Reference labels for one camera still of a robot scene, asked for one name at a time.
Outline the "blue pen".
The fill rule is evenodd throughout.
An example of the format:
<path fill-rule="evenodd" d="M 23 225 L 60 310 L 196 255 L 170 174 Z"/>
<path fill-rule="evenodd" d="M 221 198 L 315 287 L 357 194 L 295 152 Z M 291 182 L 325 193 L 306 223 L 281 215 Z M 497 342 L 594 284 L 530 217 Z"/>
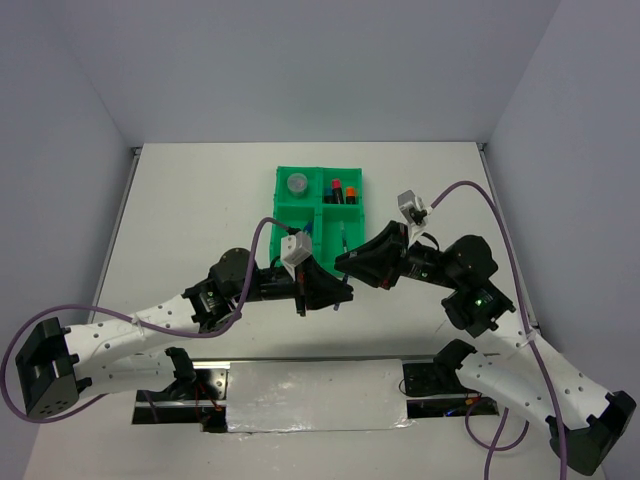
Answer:
<path fill-rule="evenodd" d="M 348 247 L 348 241 L 347 241 L 346 225 L 345 225 L 344 221 L 340 221 L 339 224 L 340 224 L 341 242 L 342 242 L 343 253 L 347 253 L 349 251 L 349 247 Z"/>

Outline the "orange-capped black highlighter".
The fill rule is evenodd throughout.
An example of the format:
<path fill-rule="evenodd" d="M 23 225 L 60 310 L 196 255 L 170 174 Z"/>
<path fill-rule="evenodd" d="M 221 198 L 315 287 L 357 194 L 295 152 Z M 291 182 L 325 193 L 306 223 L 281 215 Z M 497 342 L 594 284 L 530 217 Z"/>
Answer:
<path fill-rule="evenodd" d="M 345 203 L 349 205 L 356 205 L 358 200 L 357 190 L 353 186 L 348 186 L 345 189 Z"/>

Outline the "blue-capped black highlighter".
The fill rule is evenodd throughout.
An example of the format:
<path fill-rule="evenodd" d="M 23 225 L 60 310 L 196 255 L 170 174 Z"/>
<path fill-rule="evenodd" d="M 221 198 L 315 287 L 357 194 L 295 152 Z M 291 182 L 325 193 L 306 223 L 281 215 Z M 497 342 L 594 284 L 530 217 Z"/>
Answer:
<path fill-rule="evenodd" d="M 324 200 L 325 204 L 333 204 L 334 203 L 334 196 L 333 196 L 333 191 L 332 191 L 331 188 L 325 188 L 324 189 L 323 200 Z"/>

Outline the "clear round container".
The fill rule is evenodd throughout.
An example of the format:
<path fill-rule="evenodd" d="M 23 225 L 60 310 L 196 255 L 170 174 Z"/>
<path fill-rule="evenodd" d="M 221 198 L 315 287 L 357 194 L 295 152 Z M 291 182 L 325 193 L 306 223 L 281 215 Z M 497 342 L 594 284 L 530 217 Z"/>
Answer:
<path fill-rule="evenodd" d="M 286 186 L 293 197 L 304 197 L 308 190 L 309 181 L 306 175 L 296 172 L 288 176 Z"/>

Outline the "purple pen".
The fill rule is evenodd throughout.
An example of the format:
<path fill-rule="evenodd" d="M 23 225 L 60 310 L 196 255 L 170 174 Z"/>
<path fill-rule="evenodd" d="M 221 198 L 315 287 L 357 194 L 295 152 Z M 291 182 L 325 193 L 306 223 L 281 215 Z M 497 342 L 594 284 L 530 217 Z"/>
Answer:
<path fill-rule="evenodd" d="M 353 299 L 353 288 L 349 285 L 349 276 L 344 274 L 341 280 L 341 287 L 339 289 L 338 297 L 334 303 L 333 309 L 338 311 L 340 305 L 343 302 L 348 302 Z"/>

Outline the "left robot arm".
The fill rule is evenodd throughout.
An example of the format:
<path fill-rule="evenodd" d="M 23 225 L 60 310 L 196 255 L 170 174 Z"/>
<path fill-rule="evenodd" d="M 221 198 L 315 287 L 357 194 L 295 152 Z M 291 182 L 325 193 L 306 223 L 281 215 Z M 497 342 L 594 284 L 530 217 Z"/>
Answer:
<path fill-rule="evenodd" d="M 219 335 L 247 302 L 291 299 L 299 315 L 349 302 L 353 289 L 307 257 L 294 267 L 260 269 L 250 251 L 225 252 L 206 279 L 172 299 L 129 314 L 61 326 L 37 320 L 15 357 L 28 420 L 45 423 L 80 399 L 123 390 L 163 389 L 189 396 L 196 375 L 175 339 Z"/>

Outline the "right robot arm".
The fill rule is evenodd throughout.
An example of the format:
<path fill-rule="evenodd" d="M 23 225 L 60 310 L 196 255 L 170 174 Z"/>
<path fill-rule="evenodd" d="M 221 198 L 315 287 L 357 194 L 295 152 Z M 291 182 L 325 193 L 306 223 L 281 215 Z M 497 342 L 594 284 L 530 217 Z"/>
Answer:
<path fill-rule="evenodd" d="M 338 271 L 374 288 L 401 277 L 450 289 L 442 300 L 458 339 L 436 356 L 436 383 L 478 391 L 547 434 L 568 467 L 591 476 L 624 434 L 636 409 L 624 391 L 591 380 L 533 330 L 490 280 L 498 266 L 487 242 L 465 235 L 444 251 L 410 243 L 390 222 L 373 240 L 338 256 Z"/>

